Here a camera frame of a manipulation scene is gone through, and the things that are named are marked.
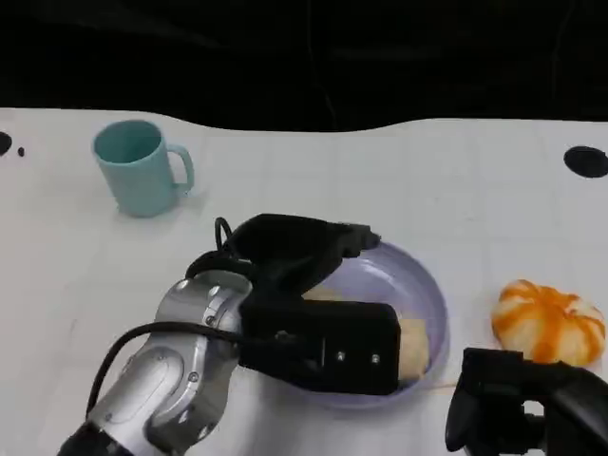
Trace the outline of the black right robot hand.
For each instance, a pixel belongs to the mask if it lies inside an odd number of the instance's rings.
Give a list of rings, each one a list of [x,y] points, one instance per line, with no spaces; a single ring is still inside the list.
[[[446,419],[446,448],[468,455],[604,455],[607,384],[563,362],[467,348]]]

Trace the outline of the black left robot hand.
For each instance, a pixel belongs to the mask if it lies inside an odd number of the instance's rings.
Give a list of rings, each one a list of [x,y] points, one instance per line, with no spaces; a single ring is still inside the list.
[[[303,295],[344,259],[359,257],[380,242],[368,225],[260,214],[239,225],[222,249],[250,261],[279,290]]]

